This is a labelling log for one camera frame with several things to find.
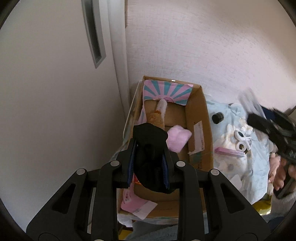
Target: white door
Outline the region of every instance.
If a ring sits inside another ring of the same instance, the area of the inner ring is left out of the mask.
[[[25,230],[78,168],[122,142],[106,0],[106,58],[95,68],[81,0],[20,1],[0,30],[0,197]]]

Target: brown plush toy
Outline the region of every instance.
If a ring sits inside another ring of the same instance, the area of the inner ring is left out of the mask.
[[[160,99],[157,104],[156,110],[150,114],[147,114],[147,122],[164,130],[164,119],[167,105],[168,104],[165,99]]]

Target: pink and teal striped paper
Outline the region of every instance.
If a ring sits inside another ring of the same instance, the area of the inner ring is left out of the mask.
[[[186,105],[193,85],[183,85],[173,82],[145,80],[143,86],[143,107],[138,125],[147,122],[144,101],[165,99],[180,105]]]

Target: textured wallpaper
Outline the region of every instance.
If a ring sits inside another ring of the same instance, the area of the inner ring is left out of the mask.
[[[296,28],[277,0],[128,0],[131,94],[143,75],[198,83],[218,101],[251,87],[296,105]]]

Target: triangular cutout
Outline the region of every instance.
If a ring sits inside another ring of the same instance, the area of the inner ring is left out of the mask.
[[[242,202],[233,194],[233,192],[224,183],[221,184],[221,189],[229,213],[235,213],[238,211],[242,211],[244,209],[244,205],[242,204]]]
[[[53,204],[52,210],[66,214],[68,212],[70,202],[75,190],[75,184],[72,183],[67,190],[59,197],[59,199]]]

